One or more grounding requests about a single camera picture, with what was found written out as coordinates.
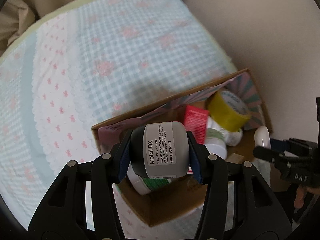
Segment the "person's right hand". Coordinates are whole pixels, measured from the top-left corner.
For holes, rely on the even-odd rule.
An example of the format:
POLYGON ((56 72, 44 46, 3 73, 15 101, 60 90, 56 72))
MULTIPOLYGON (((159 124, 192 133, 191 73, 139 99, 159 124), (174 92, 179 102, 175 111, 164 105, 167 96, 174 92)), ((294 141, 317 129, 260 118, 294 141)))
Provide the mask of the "person's right hand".
POLYGON ((297 209, 300 209, 304 205, 304 198, 306 197, 307 193, 312 193, 312 194, 317 194, 320 195, 320 188, 312 188, 312 187, 307 187, 307 186, 302 186, 300 185, 297 188, 296 191, 296 198, 294 201, 294 207, 297 209))

